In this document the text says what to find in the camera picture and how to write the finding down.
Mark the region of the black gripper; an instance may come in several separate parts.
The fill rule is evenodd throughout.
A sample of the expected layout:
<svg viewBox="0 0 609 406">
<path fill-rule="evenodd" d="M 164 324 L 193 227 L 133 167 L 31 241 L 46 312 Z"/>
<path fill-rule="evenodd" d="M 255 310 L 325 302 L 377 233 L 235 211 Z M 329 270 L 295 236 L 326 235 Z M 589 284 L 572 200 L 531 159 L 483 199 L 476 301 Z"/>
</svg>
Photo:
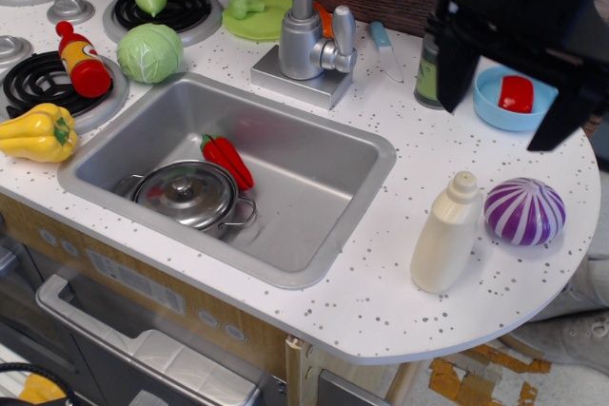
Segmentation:
<svg viewBox="0 0 609 406">
<path fill-rule="evenodd" d="M 598 129 L 608 94 L 608 26 L 594 0 L 439 0 L 437 100 L 452 113 L 480 56 L 559 89 L 527 149 L 554 150 Z"/>
</svg>

